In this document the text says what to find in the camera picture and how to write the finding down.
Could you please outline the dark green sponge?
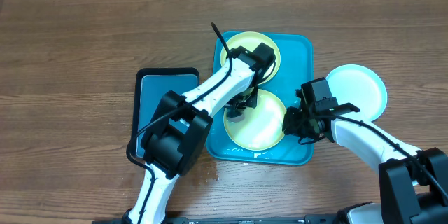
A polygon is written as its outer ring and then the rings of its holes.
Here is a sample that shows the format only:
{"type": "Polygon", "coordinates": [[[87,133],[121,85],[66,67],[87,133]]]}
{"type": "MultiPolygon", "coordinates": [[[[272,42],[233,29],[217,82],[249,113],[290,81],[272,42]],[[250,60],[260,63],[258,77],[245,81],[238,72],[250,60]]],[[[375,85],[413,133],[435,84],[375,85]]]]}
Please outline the dark green sponge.
{"type": "Polygon", "coordinates": [[[238,108],[229,108],[225,112],[226,118],[231,123],[238,123],[245,119],[244,111],[238,108]]]}

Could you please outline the green rimmed plate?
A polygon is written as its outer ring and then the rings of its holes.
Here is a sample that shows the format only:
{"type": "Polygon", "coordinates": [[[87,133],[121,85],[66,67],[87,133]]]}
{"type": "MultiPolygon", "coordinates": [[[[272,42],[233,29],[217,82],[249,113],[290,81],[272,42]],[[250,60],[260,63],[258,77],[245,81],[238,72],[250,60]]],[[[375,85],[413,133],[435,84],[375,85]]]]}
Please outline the green rimmed plate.
{"type": "Polygon", "coordinates": [[[270,81],[277,74],[281,63],[281,53],[277,44],[270,37],[255,31],[227,31],[223,34],[223,38],[229,49],[242,46],[253,52],[260,43],[269,46],[274,50],[275,61],[263,76],[261,84],[270,81]]]}
{"type": "Polygon", "coordinates": [[[277,145],[284,137],[282,124],[286,107],[276,95],[258,90],[257,106],[245,108],[245,119],[229,122],[224,110],[223,124],[228,136],[238,146],[251,151],[263,151],[277,145]]]}

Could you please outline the light blue rimmed plate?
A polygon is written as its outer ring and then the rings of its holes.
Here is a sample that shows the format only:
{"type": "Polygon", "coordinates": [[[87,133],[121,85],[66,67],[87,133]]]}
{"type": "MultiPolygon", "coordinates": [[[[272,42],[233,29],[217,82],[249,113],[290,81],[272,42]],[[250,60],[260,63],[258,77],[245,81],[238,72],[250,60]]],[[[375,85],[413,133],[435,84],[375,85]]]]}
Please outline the light blue rimmed plate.
{"type": "Polygon", "coordinates": [[[345,64],[333,69],[326,80],[340,104],[352,103],[370,121],[386,110],[388,93],[383,80],[371,69],[345,64]]]}

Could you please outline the green rimmed plate top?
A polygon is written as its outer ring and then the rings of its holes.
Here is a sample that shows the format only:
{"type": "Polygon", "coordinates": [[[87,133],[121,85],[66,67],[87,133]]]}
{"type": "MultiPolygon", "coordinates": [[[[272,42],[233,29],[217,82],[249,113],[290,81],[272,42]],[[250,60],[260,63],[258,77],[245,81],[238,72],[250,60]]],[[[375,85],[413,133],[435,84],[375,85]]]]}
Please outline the green rimmed plate top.
{"type": "Polygon", "coordinates": [[[277,44],[270,37],[255,31],[227,31],[223,34],[223,38],[229,49],[242,46],[253,52],[260,43],[269,46],[274,50],[275,61],[263,76],[261,84],[270,81],[277,74],[281,63],[281,53],[277,44]]]}

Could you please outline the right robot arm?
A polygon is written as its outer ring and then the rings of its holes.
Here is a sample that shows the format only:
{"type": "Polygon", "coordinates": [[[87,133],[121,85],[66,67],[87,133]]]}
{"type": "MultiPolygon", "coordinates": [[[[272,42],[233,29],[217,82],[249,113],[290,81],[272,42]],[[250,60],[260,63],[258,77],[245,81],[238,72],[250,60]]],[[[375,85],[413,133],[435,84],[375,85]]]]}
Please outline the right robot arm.
{"type": "Polygon", "coordinates": [[[325,78],[303,83],[283,119],[301,145],[322,139],[355,153],[379,175],[381,202],[338,211],[335,223],[447,224],[447,154],[421,150],[385,132],[352,103],[339,104],[325,78]]]}

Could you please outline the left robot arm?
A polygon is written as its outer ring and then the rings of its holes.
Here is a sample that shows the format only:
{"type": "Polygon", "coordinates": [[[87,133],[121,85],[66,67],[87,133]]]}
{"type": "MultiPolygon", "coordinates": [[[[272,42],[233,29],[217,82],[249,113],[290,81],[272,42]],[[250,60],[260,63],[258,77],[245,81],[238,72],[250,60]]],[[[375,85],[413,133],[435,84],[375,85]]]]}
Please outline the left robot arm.
{"type": "Polygon", "coordinates": [[[225,64],[203,84],[183,94],[170,90],[162,96],[150,122],[132,137],[143,156],[126,150],[145,175],[136,204],[121,223],[163,222],[175,183],[197,161],[213,117],[227,108],[231,118],[241,120],[244,109],[257,106],[258,84],[274,65],[274,49],[265,43],[254,50],[239,46],[227,50],[225,64]]]}

